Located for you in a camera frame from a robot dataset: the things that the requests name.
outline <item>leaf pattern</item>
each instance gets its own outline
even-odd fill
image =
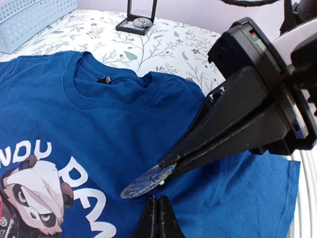
[[[220,34],[188,24],[156,18],[145,36],[118,32],[125,18],[117,12],[75,10],[41,30],[13,54],[50,55],[61,51],[90,51],[111,67],[128,68],[143,76],[149,71],[179,75],[195,82],[204,94],[224,81],[208,51]]]

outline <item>cartoon panda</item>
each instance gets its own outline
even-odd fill
[[[32,155],[2,175],[0,200],[0,238],[57,238],[74,195],[55,164]]]

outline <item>light blue basket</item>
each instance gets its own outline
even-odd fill
[[[14,52],[76,8],[77,0],[0,0],[0,52]]]

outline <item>shirt tag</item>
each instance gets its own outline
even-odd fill
[[[111,83],[111,79],[109,76],[107,76],[106,78],[101,78],[97,81],[98,83],[105,83],[105,84],[109,84]]]

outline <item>white letter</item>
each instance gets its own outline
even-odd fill
[[[25,155],[23,156],[18,156],[19,154],[19,150],[21,147],[25,147]],[[26,158],[28,158],[31,154],[31,142],[28,141],[28,140],[24,140],[24,141],[21,141],[20,143],[17,143],[16,144],[16,147],[15,147],[15,151],[13,153],[13,162],[16,163],[16,162],[22,162],[23,160],[25,160]]]
[[[11,148],[10,146],[6,147],[5,149],[5,156],[3,154],[3,151],[0,150],[0,161],[4,166],[8,166],[11,162]]]
[[[96,222],[106,205],[106,196],[103,192],[92,188],[82,188],[74,191],[74,200],[79,198],[84,209],[90,208],[91,206],[88,197],[94,197],[97,200],[97,203],[93,210],[86,216],[87,220],[90,223],[91,231],[101,232],[97,236],[95,236],[95,238],[114,237],[116,234],[116,228],[114,225],[108,222]]]
[[[35,155],[35,157],[38,160],[48,157],[51,154],[51,152],[52,152],[52,144],[50,142],[47,142],[48,148],[43,153],[40,152],[40,144],[41,144],[41,141],[40,140],[36,140],[35,149],[34,149],[34,155]]]
[[[77,170],[78,173],[80,173],[80,178],[73,180],[69,176],[69,172],[72,171],[73,169]],[[69,163],[66,165],[65,168],[61,169],[58,171],[59,176],[63,179],[64,182],[68,183],[69,186],[71,187],[78,187],[88,180],[88,174],[84,170],[84,168],[77,163],[77,161],[74,159],[74,157],[70,158]]]

